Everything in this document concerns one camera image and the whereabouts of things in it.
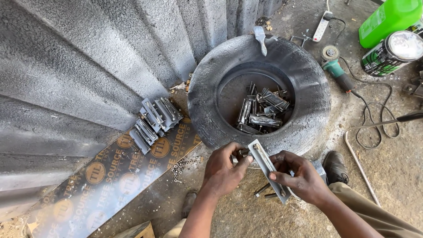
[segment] power strip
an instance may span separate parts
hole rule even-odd
[[[331,11],[324,11],[323,16],[326,13],[332,14]],[[317,27],[316,33],[314,33],[314,36],[313,36],[314,42],[319,42],[321,40],[323,33],[326,30],[327,24],[329,23],[329,21],[323,19],[323,16],[321,17],[321,20],[320,20],[319,26]]]

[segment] tire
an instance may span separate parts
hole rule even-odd
[[[230,39],[210,51],[198,64],[188,92],[188,111],[204,144],[217,149],[230,141],[247,145],[258,139],[270,155],[288,150],[306,153],[329,120],[330,92],[325,74],[304,49],[282,38],[266,36],[267,56],[254,36]],[[264,135],[249,135],[229,125],[221,116],[217,97],[222,79],[235,66],[262,62],[280,69],[292,84],[295,107],[280,129]]]

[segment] khaki trousers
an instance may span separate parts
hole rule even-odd
[[[329,189],[351,210],[385,238],[423,238],[423,232],[393,214],[383,210],[374,202],[352,190],[345,183],[336,182]],[[185,224],[182,219],[163,238],[177,238]]]

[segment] green plastic container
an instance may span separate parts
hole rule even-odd
[[[386,0],[358,29],[361,46],[375,47],[392,32],[414,24],[422,12],[422,0]]]

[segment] hand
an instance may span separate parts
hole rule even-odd
[[[290,187],[302,200],[318,207],[332,195],[328,186],[307,159],[283,150],[270,156],[270,160],[278,172],[271,172],[269,178]],[[294,177],[289,174],[289,170],[294,172]]]
[[[233,166],[231,155],[236,156],[236,151],[243,147],[235,142],[231,142],[220,149],[213,151],[206,164],[203,185],[201,190],[211,192],[212,196],[220,198],[232,192],[239,184],[253,161],[251,155],[240,158]]]

